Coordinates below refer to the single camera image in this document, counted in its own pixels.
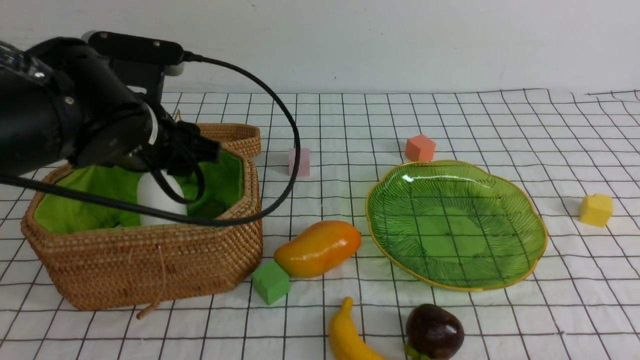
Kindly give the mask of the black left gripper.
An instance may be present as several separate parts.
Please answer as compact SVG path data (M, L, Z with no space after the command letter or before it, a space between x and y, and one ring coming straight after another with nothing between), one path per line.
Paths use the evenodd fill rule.
M51 38L32 46L30 55L60 74L79 105L82 125L73 135L73 166L165 170L186 177L200 163L220 161L220 142L197 134L161 102L126 86L86 41Z

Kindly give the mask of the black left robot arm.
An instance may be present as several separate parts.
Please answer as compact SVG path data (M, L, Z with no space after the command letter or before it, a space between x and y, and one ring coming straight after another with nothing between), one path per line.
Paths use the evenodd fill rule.
M189 176L222 155L218 141L132 91L82 39L51 38L25 51L2 42L0 85L3 174L66 160Z

